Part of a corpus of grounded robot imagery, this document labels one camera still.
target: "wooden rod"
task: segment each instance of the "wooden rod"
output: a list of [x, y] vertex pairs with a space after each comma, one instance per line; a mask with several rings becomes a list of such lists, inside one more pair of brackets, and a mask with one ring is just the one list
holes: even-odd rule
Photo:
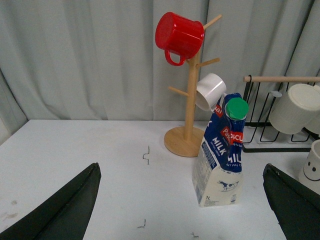
[[214, 19], [212, 19], [210, 22], [208, 22], [206, 25], [203, 26], [203, 29], [206, 30], [208, 27], [210, 27], [212, 24], [214, 24], [216, 21], [218, 21], [220, 18], [222, 18], [222, 15], [216, 16]]
[[172, 87], [172, 86], [169, 86], [168, 87], [169, 90], [173, 91], [173, 92], [176, 92], [177, 94], [180, 94], [180, 95], [183, 95], [183, 96], [186, 96], [186, 97], [189, 97], [189, 94], [184, 92], [184, 91], [181, 91], [175, 87]]
[[207, 66], [207, 65], [209, 65], [209, 64], [217, 63], [217, 62], [220, 62], [220, 58], [219, 58], [219, 57], [214, 58], [214, 59], [211, 59], [211, 60], [209, 60], [209, 61], [200, 62], [200, 63], [198, 63], [197, 65], [195, 65], [195, 67], [198, 69], [198, 68]]
[[199, 78], [199, 69], [196, 65], [200, 62], [200, 50], [189, 61], [189, 77], [188, 77], [188, 94], [185, 107], [185, 126], [184, 126], [184, 140], [191, 141], [194, 130], [194, 119], [196, 109], [196, 94], [197, 83]]
[[[320, 76], [252, 76], [251, 82], [260, 83], [315, 83], [320, 82]], [[250, 82], [250, 76], [243, 77], [244, 82]]]

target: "round wooden base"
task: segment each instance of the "round wooden base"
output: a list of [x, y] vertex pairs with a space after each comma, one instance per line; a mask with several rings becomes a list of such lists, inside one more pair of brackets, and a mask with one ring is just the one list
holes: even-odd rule
[[175, 127], [164, 135], [164, 145], [170, 152], [178, 156], [197, 157], [204, 134], [204, 131], [194, 127], [192, 130], [192, 138], [187, 141], [184, 139], [185, 127]]

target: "green bottle cap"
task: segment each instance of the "green bottle cap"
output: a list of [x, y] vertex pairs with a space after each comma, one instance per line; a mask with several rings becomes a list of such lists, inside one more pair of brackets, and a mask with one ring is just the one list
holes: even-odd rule
[[235, 97], [228, 101], [225, 110], [231, 119], [241, 120], [247, 115], [249, 106], [241, 97]]

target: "milk carton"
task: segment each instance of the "milk carton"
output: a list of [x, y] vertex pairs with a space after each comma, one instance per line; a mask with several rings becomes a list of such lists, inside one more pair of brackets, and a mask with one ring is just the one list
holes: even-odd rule
[[192, 174], [201, 207], [235, 204], [242, 191], [241, 151], [249, 106], [239, 93], [216, 105]]

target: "white tabletop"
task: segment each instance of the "white tabletop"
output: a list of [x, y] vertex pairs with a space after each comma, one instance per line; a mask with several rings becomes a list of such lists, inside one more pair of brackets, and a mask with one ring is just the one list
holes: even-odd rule
[[[297, 179], [308, 153], [243, 152], [239, 204], [199, 207], [192, 183], [196, 158], [164, 146], [165, 133], [183, 124], [30, 120], [0, 146], [0, 232], [99, 163], [85, 240], [192, 240], [192, 232], [198, 240], [285, 240], [265, 195], [263, 170], [271, 163]], [[195, 126], [204, 130], [206, 124]], [[148, 147], [149, 165], [143, 159]]]

